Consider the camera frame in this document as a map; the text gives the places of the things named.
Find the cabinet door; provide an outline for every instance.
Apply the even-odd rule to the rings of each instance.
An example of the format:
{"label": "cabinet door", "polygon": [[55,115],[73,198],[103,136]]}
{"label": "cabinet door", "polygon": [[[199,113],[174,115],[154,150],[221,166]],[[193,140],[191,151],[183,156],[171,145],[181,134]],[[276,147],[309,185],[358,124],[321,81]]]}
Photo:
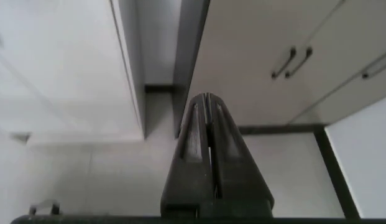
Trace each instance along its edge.
{"label": "cabinet door", "polygon": [[285,124],[298,113],[284,105],[287,61],[339,4],[337,0],[212,0],[188,100],[202,92],[221,97],[237,125]]}
{"label": "cabinet door", "polygon": [[0,129],[15,133],[47,133],[66,128],[61,114],[33,94],[17,74],[11,73],[0,61]]}
{"label": "cabinet door", "polygon": [[0,0],[0,53],[78,130],[141,134],[110,1]]}
{"label": "cabinet door", "polygon": [[380,65],[359,72],[348,84],[330,94],[292,123],[333,123],[386,97],[386,62],[382,61]]}
{"label": "cabinet door", "polygon": [[347,1],[308,46],[313,55],[283,83],[289,103],[306,109],[386,52],[386,0]]}

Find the cabinet handle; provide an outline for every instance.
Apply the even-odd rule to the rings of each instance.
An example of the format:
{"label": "cabinet handle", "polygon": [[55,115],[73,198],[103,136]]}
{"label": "cabinet handle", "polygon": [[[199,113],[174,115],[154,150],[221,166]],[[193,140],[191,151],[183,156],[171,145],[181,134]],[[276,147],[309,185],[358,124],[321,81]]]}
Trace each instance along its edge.
{"label": "cabinet handle", "polygon": [[383,70],[386,69],[386,64],[381,66],[380,68],[376,69],[375,71],[373,72],[368,72],[368,71],[365,71],[363,74],[362,74],[362,79],[363,80],[368,80],[370,78],[373,78],[375,77],[376,75],[378,75],[380,72],[382,72]]}
{"label": "cabinet handle", "polygon": [[292,70],[285,72],[285,78],[290,78],[292,75],[294,75],[300,67],[310,58],[310,56],[313,54],[313,49],[311,47],[308,47],[306,49],[306,57]]}
{"label": "cabinet handle", "polygon": [[282,73],[282,71],[284,71],[284,69],[289,65],[289,63],[293,60],[293,58],[295,58],[295,55],[296,55],[296,48],[292,47],[290,50],[290,56],[288,60],[284,62],[284,64],[277,72],[272,72],[272,79],[276,79]]}

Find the upper cabinet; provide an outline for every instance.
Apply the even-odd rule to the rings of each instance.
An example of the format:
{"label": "upper cabinet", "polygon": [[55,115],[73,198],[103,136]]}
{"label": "upper cabinet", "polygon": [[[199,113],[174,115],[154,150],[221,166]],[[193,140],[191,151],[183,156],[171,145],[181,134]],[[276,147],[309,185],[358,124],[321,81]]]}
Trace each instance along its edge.
{"label": "upper cabinet", "polygon": [[336,122],[386,97],[386,54],[377,58],[324,100],[293,120],[293,124]]}
{"label": "upper cabinet", "polygon": [[143,74],[127,72],[130,60],[140,59],[121,50],[122,21],[115,21],[112,6],[0,0],[0,55],[77,131],[142,137],[144,113],[134,88],[142,83],[134,79]]}
{"label": "upper cabinet", "polygon": [[[307,48],[311,48],[312,54],[286,78],[284,88],[291,103],[309,108],[386,53],[386,0],[346,1],[304,46],[304,50]],[[334,121],[313,117],[310,120],[314,123]]]}
{"label": "upper cabinet", "polygon": [[188,100],[202,92],[218,95],[237,125],[287,123],[305,106],[288,102],[284,73],[341,5],[337,0],[212,0]]}
{"label": "upper cabinet", "polygon": [[[215,0],[209,5],[188,98],[201,92],[218,95],[240,126],[296,123],[385,53],[386,0]],[[378,73],[364,82],[366,88],[376,88],[370,84],[376,80],[386,82]],[[379,85],[351,108],[344,102],[339,117],[386,95]],[[328,123],[338,117],[318,113],[306,121]]]}

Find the wall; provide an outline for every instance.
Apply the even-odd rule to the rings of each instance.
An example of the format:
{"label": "wall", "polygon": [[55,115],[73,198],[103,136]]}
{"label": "wall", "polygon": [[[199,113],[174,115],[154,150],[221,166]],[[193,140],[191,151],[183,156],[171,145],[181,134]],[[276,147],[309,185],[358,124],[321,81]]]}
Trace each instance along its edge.
{"label": "wall", "polygon": [[145,130],[145,93],[142,48],[136,0],[113,1],[114,16],[139,126]]}
{"label": "wall", "polygon": [[146,84],[172,84],[182,0],[138,0]]}
{"label": "wall", "polygon": [[386,218],[386,98],[326,128],[362,218]]}

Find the metal handle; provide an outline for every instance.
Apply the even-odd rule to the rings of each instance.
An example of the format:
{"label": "metal handle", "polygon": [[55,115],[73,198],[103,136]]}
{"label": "metal handle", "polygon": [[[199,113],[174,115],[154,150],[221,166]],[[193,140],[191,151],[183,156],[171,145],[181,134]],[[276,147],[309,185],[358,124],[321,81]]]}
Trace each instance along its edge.
{"label": "metal handle", "polygon": [[374,71],[370,71],[372,68],[365,70],[363,72],[363,74],[361,75],[361,78],[363,80],[368,80],[370,78],[374,78],[376,75],[378,75],[383,70],[385,70],[386,69],[386,61],[384,61],[382,59],[376,64],[376,65],[379,65],[379,67],[375,65]]}
{"label": "metal handle", "polygon": [[295,55],[296,55],[296,48],[292,47],[290,50],[290,56],[288,60],[284,62],[284,64],[277,72],[272,72],[272,79],[276,79],[282,73],[282,71],[284,71],[284,69],[289,65],[289,63],[293,60],[293,58],[295,58]]}
{"label": "metal handle", "polygon": [[285,72],[285,78],[290,78],[292,75],[294,75],[300,67],[310,58],[310,56],[313,54],[313,49],[311,47],[308,47],[306,49],[306,57],[292,70]]}

